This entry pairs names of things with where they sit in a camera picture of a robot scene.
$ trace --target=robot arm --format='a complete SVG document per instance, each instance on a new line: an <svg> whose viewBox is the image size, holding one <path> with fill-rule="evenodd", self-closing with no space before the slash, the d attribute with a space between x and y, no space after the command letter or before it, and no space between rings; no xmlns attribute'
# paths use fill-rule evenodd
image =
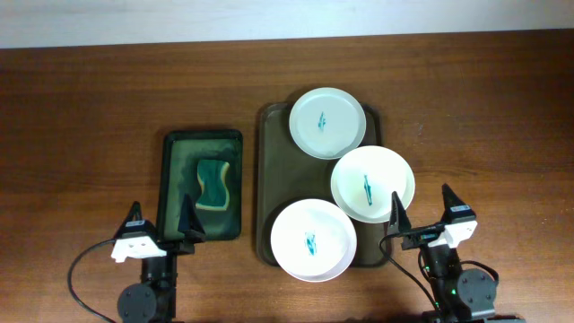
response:
<svg viewBox="0 0 574 323"><path fill-rule="evenodd" d="M442 186L445 212L438 223L412 228L396 193L388 237L402 237L403 250L419 249L423 271L430 283L436 309L423 313L427 322L525 322L515 317L495 317L494 300L499 276L493 269L474 261L460 261L458 244L469 239L476 228L476 214L447 184ZM462 265L479 268L463 269Z"/></svg>
<svg viewBox="0 0 574 323"><path fill-rule="evenodd" d="M141 283L128 286L117 300L117 312L124 323L171 322L176 316L178 256L193 254L194 244L205 241L191 198L185 195L178 223L185 235L179 241L158 241L155 227L142 220L140 204L132 208L114 236L111 256L142 260Z"/></svg>

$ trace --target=dark green tray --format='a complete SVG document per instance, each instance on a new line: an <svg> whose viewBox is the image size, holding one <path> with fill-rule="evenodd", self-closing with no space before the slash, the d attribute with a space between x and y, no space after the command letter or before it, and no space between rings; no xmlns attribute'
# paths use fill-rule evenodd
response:
<svg viewBox="0 0 574 323"><path fill-rule="evenodd" d="M196 210L207 240L232 240L241 233L241 162L243 136L238 130L175 131L166 135L161 163L157 227L160 241L183 239L178 232L185 194L193 202L201 196L197 163L201 159L226 161L229 208L223 212Z"/></svg>

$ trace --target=tray rim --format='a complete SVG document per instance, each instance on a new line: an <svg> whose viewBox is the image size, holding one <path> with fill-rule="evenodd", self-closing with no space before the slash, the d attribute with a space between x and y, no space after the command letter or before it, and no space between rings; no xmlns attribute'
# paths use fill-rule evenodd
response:
<svg viewBox="0 0 574 323"><path fill-rule="evenodd" d="M163 148L161 152L161 176L160 194L158 199L158 210L155 218L159 241L165 241L163 231L165 229L165 212L168 205L168 188L170 186L170 161L171 147L176 141L189 139L237 139L241 143L241 156L239 158L240 168L243 170L243 134L237 129L214 129L214 130L174 130L163 138ZM243 174L239 176L239 231L238 234L220 241L237 239L242 232L242 196Z"/></svg>
<svg viewBox="0 0 574 323"><path fill-rule="evenodd" d="M266 261L266 257L264 256L264 251L263 251L263 243L260 243L259 241L262 240L261 235L263 234L263 230L259 230L259 227L262 225L259 222L259 219L261 219L263 217L262 215L262 210L263 210L263 189L261 189L261 187L263 186L263 182L264 182L264 178L265 176L262 175L262 173L259 171L261 169L261 167L264 167L263 165L265 164L265 160L264 160L264 155L261 153L261 147L265 144L265 121L266 119L269 117L269 115L271 115L273 112L276 112L278 110L282 110L282 109L289 109L291 108L293 105L293 103L290 102L276 102L276 103L272 103L270 104L268 107L266 107L263 112L261 113L261 117L259 118L259 145L257 147L257 212L256 212L256 219L255 219L255 223L256 223L256 254L257 254L257 258L259 258L259 260L261 262L263 262L266 265L269 266L274 266L274 267L279 267L279 264L273 264L270 263L268 261ZM369 112L371 114L371 116L374 119L375 122L375 141L377 142L377 145L383 146L383 134L382 134L382 129L380 126L380 114L378 113L378 111L376 109L373 109L369 104L367 103L361 103L362 108L365 110L365 112ZM385 231L388 229L388 223L385 223ZM393 248L392 248L393 244L391 240L387 241L387 245L386 245L386 249L390 250L388 252L389 256L392 256L393 254ZM382 258L378 263L376 264L372 264L372 265L361 265L361 266L353 266L350 265L350 267L353 268L376 268L376 267L380 267L383 266L384 264L386 264L387 259Z"/></svg>

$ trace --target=white wall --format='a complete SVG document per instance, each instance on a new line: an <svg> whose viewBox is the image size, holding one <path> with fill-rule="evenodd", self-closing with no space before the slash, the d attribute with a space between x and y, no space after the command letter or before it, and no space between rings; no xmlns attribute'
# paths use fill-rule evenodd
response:
<svg viewBox="0 0 574 323"><path fill-rule="evenodd" d="M0 0L0 48L574 28L574 0Z"/></svg>

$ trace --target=white bracket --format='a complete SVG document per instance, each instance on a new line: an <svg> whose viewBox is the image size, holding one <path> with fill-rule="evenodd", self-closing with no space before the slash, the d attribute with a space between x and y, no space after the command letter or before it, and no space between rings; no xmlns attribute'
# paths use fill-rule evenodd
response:
<svg viewBox="0 0 574 323"><path fill-rule="evenodd" d="M117 263L123 263L126 258L151 258L164 257L167 255L165 250L161 250L149 236L119 239L114 245L111 257Z"/></svg>
<svg viewBox="0 0 574 323"><path fill-rule="evenodd" d="M460 241L467 240L473 235L477 224L477 221L447 224L445 225L445 230L440 234L439 238L435 241L429 242L429 247L432 248L448 244L449 247L456 248L458 247Z"/></svg>

